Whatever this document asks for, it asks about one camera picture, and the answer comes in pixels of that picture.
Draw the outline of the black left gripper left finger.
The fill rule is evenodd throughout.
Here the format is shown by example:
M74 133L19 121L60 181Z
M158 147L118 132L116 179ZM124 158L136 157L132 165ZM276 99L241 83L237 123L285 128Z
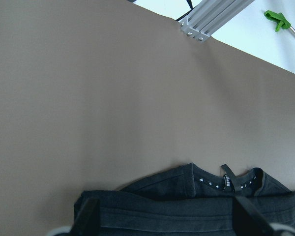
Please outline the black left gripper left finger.
M90 198L81 210L70 230L71 236L98 236L100 232L100 201Z

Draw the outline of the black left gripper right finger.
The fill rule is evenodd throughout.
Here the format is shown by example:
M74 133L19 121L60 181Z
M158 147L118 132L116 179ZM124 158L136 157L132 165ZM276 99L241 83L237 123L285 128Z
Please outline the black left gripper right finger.
M232 227L237 236L275 236L275 230L249 199L233 198Z

